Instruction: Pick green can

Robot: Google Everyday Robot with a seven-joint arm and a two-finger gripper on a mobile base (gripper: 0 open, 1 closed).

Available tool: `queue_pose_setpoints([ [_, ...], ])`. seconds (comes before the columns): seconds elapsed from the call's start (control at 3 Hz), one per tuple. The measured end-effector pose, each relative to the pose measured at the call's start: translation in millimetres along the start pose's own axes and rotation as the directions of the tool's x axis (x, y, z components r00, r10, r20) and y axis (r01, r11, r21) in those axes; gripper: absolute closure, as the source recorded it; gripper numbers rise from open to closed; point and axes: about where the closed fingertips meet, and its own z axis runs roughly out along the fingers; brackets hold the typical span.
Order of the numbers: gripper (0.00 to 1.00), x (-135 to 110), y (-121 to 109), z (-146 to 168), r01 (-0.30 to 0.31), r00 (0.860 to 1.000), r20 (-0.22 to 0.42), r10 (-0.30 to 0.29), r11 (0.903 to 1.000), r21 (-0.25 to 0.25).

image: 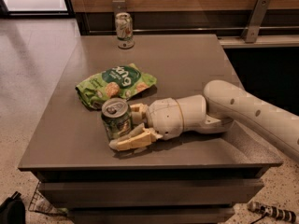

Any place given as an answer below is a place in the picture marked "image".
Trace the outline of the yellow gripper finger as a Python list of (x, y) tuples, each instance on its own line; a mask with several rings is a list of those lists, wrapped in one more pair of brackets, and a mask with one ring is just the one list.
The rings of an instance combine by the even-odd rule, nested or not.
[(146, 121), (146, 112), (148, 109), (147, 105), (144, 104), (134, 104), (130, 105), (132, 113), (133, 124), (140, 124)]
[(132, 130), (115, 133), (113, 139), (109, 142), (109, 147), (117, 151), (141, 148), (155, 143), (162, 137), (153, 128), (146, 128), (145, 124), (141, 123)]

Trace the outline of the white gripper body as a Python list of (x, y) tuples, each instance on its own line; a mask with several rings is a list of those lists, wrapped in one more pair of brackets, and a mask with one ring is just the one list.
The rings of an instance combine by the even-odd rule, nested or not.
[(206, 120), (206, 100), (202, 95), (156, 100), (148, 107), (146, 118), (163, 140), (176, 138), (184, 132), (199, 132)]

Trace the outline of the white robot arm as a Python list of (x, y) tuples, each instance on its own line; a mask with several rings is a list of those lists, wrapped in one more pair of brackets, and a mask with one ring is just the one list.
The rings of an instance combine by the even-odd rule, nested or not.
[(208, 82), (199, 95), (131, 106), (135, 127), (110, 141), (117, 151), (146, 147), (184, 132), (224, 133), (235, 121), (299, 161), (299, 117), (223, 80)]

